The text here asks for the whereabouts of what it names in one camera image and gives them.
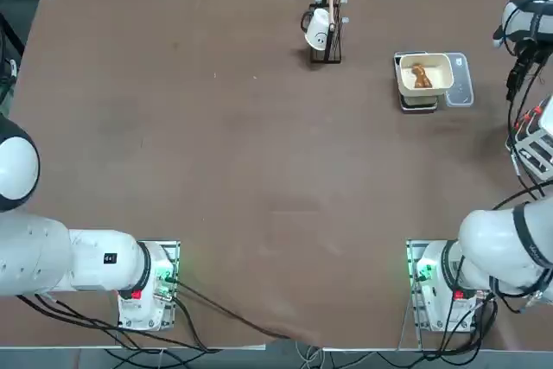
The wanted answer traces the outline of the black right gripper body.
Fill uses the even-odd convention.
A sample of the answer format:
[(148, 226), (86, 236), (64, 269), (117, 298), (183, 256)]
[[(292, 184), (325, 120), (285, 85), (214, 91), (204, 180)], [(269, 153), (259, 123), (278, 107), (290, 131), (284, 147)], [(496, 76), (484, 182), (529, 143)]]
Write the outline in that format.
[(515, 44), (517, 64), (523, 67), (544, 64), (549, 59), (549, 43), (524, 38)]

